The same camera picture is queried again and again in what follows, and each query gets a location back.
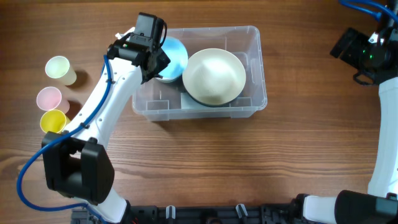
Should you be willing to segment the light blue plastic bowl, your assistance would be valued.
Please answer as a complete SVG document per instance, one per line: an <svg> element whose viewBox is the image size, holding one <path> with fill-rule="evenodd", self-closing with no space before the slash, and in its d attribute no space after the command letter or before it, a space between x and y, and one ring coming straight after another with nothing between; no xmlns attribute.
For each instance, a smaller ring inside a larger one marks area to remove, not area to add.
<svg viewBox="0 0 398 224"><path fill-rule="evenodd" d="M170 59L170 63L162 70L159 75L162 78L157 78L158 81L163 83L171 83L181 77L183 71L187 67L188 52L183 43L174 38L166 37L165 42L161 49L166 53Z"/></svg>

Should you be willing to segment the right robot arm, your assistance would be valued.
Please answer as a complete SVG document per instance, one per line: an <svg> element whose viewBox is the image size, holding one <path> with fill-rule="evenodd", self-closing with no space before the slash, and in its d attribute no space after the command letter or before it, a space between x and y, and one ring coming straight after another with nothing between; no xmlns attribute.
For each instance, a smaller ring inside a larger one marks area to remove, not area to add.
<svg viewBox="0 0 398 224"><path fill-rule="evenodd" d="M336 197L300 194L277 213L286 223L397 223L397 1L340 4L379 23L370 37L347 29L330 52L357 70L355 82L379 87L381 126L373 176L366 194L349 190Z"/></svg>

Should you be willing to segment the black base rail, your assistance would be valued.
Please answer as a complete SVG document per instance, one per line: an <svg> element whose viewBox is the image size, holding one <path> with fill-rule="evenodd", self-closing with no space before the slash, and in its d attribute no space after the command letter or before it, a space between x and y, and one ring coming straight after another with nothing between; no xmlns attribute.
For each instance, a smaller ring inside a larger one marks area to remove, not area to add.
<svg viewBox="0 0 398 224"><path fill-rule="evenodd" d="M121 220L126 224L289 224L306 223L298 213L290 214L287 204L247 207L130 207Z"/></svg>

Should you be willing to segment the pink plastic cup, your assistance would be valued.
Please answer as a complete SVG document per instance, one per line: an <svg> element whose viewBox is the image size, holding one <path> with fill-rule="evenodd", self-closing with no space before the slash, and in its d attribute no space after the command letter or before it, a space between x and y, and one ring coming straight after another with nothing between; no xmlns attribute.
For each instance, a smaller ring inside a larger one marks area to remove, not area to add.
<svg viewBox="0 0 398 224"><path fill-rule="evenodd" d="M43 88L36 97L37 106L44 111L60 110L67 113L70 109L70 104L62 95L61 91L54 87L48 86Z"/></svg>

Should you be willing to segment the beige plastic plate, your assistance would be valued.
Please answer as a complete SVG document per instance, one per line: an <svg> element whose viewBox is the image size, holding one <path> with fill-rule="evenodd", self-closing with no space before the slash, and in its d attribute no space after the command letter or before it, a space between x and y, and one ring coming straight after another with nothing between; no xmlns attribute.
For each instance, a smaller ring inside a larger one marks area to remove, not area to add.
<svg viewBox="0 0 398 224"><path fill-rule="evenodd" d="M188 59L182 80L185 90L192 94L239 94L246 84L246 71L240 59L231 52L204 49Z"/></svg>

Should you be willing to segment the yellow plastic cup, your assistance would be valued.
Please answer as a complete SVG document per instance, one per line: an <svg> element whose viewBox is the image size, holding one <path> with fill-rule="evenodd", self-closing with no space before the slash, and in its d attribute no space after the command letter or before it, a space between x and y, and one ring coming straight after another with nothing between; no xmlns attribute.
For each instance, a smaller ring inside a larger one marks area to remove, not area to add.
<svg viewBox="0 0 398 224"><path fill-rule="evenodd" d="M43 114L40 119L40 128L44 133L61 133L70 119L60 110L50 110Z"/></svg>

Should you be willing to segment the cream plastic cup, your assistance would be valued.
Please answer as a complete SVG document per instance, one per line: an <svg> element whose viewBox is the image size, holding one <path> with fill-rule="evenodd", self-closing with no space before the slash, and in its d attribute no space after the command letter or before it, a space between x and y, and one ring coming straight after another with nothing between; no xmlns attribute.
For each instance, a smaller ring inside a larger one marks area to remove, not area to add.
<svg viewBox="0 0 398 224"><path fill-rule="evenodd" d="M45 65L45 73L48 77L66 86L74 84L77 80L73 67L64 56L51 58Z"/></svg>

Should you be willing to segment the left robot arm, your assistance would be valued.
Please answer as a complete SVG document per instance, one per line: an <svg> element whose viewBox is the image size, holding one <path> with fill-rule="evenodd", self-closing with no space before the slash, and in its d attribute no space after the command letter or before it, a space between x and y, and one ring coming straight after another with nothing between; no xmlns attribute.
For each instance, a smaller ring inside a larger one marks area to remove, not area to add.
<svg viewBox="0 0 398 224"><path fill-rule="evenodd" d="M58 211L85 207L102 223L126 221L129 202L113 189L114 168L106 148L127 100L141 84L158 78L170 62L161 48L165 40L153 37L143 60L127 57L140 47L137 36L130 32L115 41L104 55L103 76L80 115L60 133L49 131L36 153L44 159L47 187L77 200Z"/></svg>

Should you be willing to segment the clear plastic storage container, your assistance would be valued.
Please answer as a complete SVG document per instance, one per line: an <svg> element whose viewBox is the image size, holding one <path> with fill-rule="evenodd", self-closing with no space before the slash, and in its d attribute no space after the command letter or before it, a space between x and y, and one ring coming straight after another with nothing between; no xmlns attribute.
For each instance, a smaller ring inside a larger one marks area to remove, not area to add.
<svg viewBox="0 0 398 224"><path fill-rule="evenodd" d="M221 107L207 107L186 92L181 78L170 83L151 80L132 97L135 113L149 121L198 118L248 118L267 106L261 36L257 27L200 27L168 29L167 35L182 42L189 56L210 48L231 52L241 61L246 84L240 95Z"/></svg>

